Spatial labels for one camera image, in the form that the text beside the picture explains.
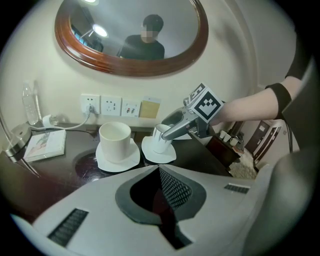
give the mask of mesh grille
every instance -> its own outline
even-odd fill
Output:
[[[57,244],[65,247],[73,235],[76,233],[88,212],[85,210],[74,209],[55,230],[48,235],[48,238]]]
[[[191,196],[191,189],[166,171],[160,170],[162,192],[173,210],[178,209]]]
[[[246,194],[249,191],[248,187],[236,186],[236,185],[232,185],[232,184],[228,184],[224,188],[226,190],[231,190],[231,191],[235,191],[235,192],[239,192],[239,193],[243,193],[243,194]]]

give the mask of wall socket panel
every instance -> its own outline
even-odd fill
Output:
[[[120,97],[101,96],[101,114],[119,117],[121,115],[121,101]]]
[[[88,105],[92,105],[94,107],[94,113],[100,114],[100,95],[81,94],[80,103],[83,113],[86,113]]]
[[[140,113],[141,101],[123,100],[122,101],[122,117],[138,118]]]

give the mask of wooden mirror frame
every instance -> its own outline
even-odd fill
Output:
[[[181,70],[196,61],[204,51],[209,34],[208,20],[199,0],[190,0],[198,17],[198,32],[192,45],[183,53],[159,60],[125,59],[106,55],[80,43],[71,30],[72,0],[64,0],[55,18],[55,37],[59,46],[71,58],[98,71],[133,77],[151,77]]]

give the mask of mirror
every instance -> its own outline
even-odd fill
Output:
[[[70,25],[87,47],[143,61],[185,52],[195,41],[199,26],[189,0],[99,0],[95,5],[79,0]]]
[[[201,55],[208,21],[199,0],[64,0],[55,34],[60,47],[87,67],[156,76]]]

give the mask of black and white marker cube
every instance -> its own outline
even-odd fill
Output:
[[[224,104],[207,86],[205,86],[204,89],[201,89],[200,93],[198,92],[197,95],[199,96],[197,96],[196,100],[192,102],[190,109],[203,121],[209,123]]]
[[[200,83],[200,85],[189,94],[189,102],[192,102],[199,97],[206,88],[207,86],[205,86],[203,83]]]

